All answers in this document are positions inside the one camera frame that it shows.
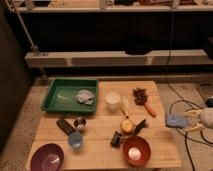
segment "blue object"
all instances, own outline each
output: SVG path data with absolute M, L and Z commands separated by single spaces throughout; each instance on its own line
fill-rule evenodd
M 187 118 L 181 115 L 167 114 L 166 126 L 170 128 L 185 128 L 189 126 Z
M 68 143 L 74 150 L 79 150 L 83 144 L 83 136 L 79 132 L 73 132 L 68 137 Z

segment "purple bowl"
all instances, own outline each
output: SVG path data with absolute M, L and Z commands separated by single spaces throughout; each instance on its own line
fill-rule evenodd
M 59 171 L 64 161 L 62 148 L 57 144 L 41 146 L 33 155 L 31 171 Z

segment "white cup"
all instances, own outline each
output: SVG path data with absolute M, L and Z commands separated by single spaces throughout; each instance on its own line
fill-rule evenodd
M 110 112 L 116 112 L 118 109 L 120 109 L 121 106 L 121 96 L 119 93 L 116 92 L 109 92 L 105 96 L 105 100 L 107 103 L 107 109 Z

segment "tea light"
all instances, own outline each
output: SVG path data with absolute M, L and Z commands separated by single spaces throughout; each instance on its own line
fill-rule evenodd
M 141 157 L 141 152 L 138 148 L 132 147 L 129 149 L 128 155 L 132 160 L 139 160 Z

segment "blue cup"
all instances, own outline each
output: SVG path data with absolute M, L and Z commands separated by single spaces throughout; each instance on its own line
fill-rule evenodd
M 83 144 L 83 136 L 79 132 L 73 132 L 68 137 L 68 143 L 74 150 L 79 150 Z

